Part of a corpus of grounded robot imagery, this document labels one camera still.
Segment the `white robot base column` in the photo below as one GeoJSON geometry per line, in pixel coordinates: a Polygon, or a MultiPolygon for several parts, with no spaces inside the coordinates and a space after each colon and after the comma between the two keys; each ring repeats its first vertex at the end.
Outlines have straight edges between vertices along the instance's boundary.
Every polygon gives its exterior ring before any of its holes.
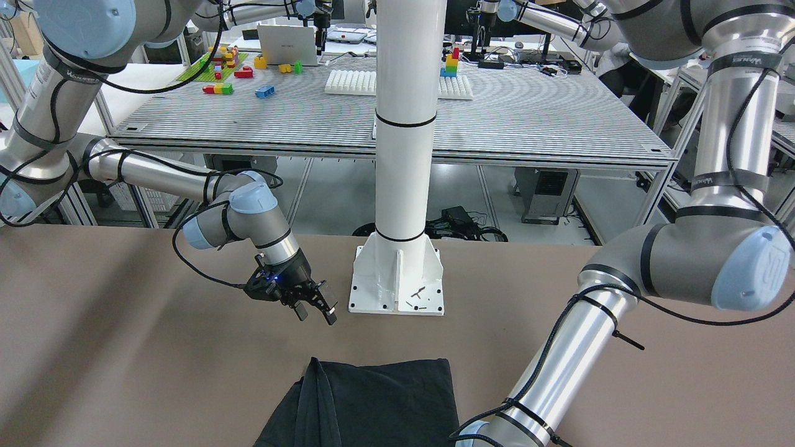
{"type": "Polygon", "coordinates": [[[443,266],[425,233],[444,1],[379,1],[375,231],[358,250],[350,312],[442,316],[443,266]]]}

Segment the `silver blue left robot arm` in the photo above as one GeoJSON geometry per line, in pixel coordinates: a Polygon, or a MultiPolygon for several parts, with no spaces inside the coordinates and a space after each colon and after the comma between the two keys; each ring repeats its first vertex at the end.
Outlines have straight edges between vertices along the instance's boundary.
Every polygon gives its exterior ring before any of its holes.
{"type": "Polygon", "coordinates": [[[638,302],[753,312],[778,296],[789,267],[793,239],[763,199],[793,2],[596,1],[584,12],[610,15],[611,30],[648,65],[712,59],[691,200],[673,223],[631,228],[600,248],[508,397],[455,430],[456,446],[563,445],[557,427],[638,302]]]}

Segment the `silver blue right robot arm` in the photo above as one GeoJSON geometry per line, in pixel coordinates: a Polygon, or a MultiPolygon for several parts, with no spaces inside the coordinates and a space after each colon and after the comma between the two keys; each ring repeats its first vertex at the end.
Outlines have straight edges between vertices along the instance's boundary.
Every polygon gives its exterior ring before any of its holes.
{"type": "Polygon", "coordinates": [[[23,227],[79,180],[161,191],[202,207],[177,235],[197,249],[250,241],[257,266],[243,284],[218,279],[248,297],[278,302],[300,320],[310,305],[336,322],[336,300],[316,282],[271,190],[276,176],[260,169],[218,171],[120,145],[80,127],[110,75],[127,67],[146,43],[168,43],[188,22],[221,35],[235,10],[255,20],[327,12],[312,1],[6,1],[2,14],[28,12],[42,32],[43,58],[2,146],[2,224],[23,227]]]}

